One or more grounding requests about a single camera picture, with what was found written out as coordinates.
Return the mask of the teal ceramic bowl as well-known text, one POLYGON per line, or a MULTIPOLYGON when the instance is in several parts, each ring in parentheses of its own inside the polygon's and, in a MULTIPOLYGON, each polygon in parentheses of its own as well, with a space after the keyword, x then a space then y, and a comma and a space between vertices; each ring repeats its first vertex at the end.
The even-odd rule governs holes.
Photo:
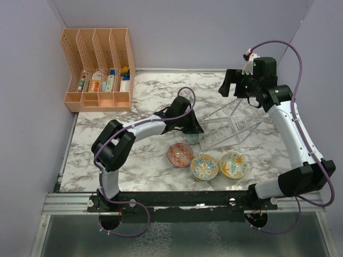
POLYGON ((191 145, 195 145, 197 143, 199 143, 199 141, 201 140, 201 134, 186 134, 185 135, 186 140, 189 144, 191 145))

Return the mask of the red patterned bowl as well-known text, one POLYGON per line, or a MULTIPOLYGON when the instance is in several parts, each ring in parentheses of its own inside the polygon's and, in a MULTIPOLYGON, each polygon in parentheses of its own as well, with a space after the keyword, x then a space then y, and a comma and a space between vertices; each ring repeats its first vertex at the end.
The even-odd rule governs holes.
POLYGON ((177 168, 184 168, 190 165, 193 159, 193 150, 186 143, 175 143, 167 151, 168 161, 177 168))

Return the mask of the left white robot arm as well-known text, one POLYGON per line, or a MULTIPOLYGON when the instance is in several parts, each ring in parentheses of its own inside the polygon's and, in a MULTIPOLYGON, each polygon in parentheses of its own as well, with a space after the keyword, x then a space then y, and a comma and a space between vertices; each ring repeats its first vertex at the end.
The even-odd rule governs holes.
POLYGON ((100 170, 98 196, 101 196, 100 205, 104 210, 113 211, 118 205, 131 203, 118 201, 118 173, 128 159, 134 143, 174 130, 180 130, 184 134, 204 132, 193 110, 195 103, 196 101, 190 102, 179 95, 170 106, 148 118, 127 124, 114 119, 105 126, 91 147, 93 163, 100 170))

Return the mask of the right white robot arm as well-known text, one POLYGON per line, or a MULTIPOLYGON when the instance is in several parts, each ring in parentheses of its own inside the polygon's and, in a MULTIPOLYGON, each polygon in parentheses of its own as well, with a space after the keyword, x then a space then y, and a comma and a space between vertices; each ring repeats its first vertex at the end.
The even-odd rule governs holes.
POLYGON ((218 92, 229 95, 235 84, 238 99, 254 98, 276 125, 289 155, 291 170, 275 179, 249 186, 246 203, 259 209, 268 198, 293 197, 318 191, 335 171, 310 139, 289 86, 278 85, 277 61, 272 57, 251 57, 244 69, 227 69, 218 92))

